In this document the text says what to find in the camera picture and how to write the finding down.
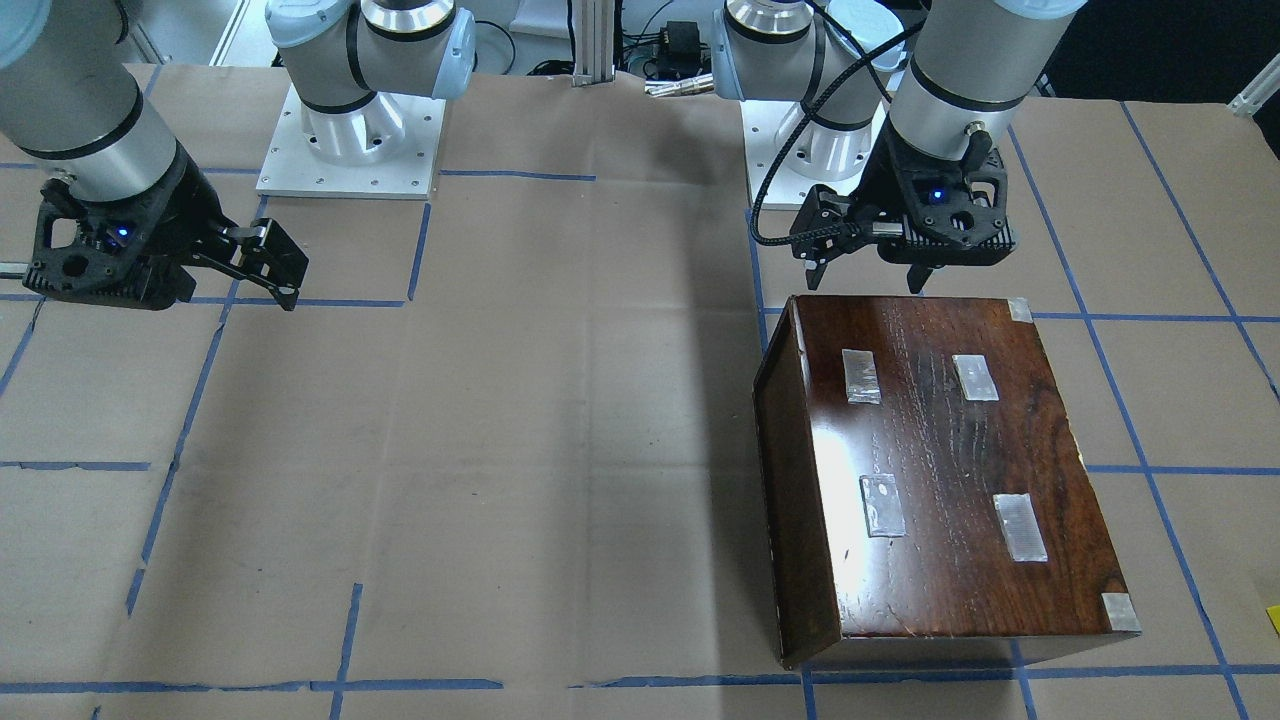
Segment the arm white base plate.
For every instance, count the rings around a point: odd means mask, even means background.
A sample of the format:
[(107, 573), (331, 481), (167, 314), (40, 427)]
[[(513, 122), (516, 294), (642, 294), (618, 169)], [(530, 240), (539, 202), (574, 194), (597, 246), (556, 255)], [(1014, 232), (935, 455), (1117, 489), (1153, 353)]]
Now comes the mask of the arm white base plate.
[[(771, 163), (803, 113), (796, 102), (748, 100), (741, 102), (741, 114), (748, 199), (753, 201)], [(795, 210), (814, 184), (827, 184), (842, 195), (851, 193), (860, 182), (886, 117), (884, 104), (877, 102), (870, 123), (860, 129), (836, 131), (815, 122), (806, 126), (774, 174), (762, 206), (767, 210)]]
[(364, 108), (326, 114), (291, 88), (256, 190), (273, 197), (425, 201), (445, 108), (440, 99), (376, 94)]

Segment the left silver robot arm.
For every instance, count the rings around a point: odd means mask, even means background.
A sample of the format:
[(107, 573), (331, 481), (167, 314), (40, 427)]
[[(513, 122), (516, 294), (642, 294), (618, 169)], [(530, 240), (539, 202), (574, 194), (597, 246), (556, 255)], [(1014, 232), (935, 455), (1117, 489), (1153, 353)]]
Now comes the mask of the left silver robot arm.
[(1078, 1), (934, 1), (905, 27), (874, 1), (726, 1), (710, 45), (716, 92), (788, 114), (750, 209), (762, 246), (787, 246), (817, 290), (873, 247), (919, 293), (945, 266), (1016, 247), (997, 141)]

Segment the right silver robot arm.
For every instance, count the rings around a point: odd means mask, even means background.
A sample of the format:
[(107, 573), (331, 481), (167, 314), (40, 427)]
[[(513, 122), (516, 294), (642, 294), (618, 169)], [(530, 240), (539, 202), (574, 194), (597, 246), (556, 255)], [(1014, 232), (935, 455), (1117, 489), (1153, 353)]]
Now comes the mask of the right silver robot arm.
[[(474, 70), (475, 19), (454, 1), (270, 1), (273, 44), (311, 152), (385, 158), (407, 138), (394, 96), (452, 100)], [(49, 174), (23, 286), (47, 299), (157, 311), (191, 300), (189, 269), (294, 309), (308, 259), (273, 219), (238, 225), (114, 58), (119, 1), (3, 4), (3, 133)]]

